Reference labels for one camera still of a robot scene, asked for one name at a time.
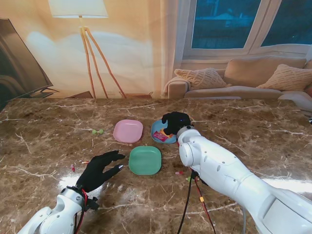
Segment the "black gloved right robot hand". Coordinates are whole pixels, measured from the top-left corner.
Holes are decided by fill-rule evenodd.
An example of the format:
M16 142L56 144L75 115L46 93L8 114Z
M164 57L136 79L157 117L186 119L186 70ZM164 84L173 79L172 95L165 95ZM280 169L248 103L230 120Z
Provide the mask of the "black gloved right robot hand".
M193 126L191 120L186 113L171 112L163 115L162 123L167 123L167 127L163 130L166 135L176 135L180 129L186 126Z

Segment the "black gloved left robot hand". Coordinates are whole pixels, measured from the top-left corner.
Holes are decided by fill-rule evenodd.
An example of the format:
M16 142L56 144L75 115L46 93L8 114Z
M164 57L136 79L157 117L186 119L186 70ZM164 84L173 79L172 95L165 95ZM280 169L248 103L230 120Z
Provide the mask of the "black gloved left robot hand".
M105 167L113 161L124 158L125 155L120 154L118 150L93 157L77 180L76 187L79 190L84 190L86 193L96 190L105 181L115 176L123 168L123 165L118 164L104 172Z

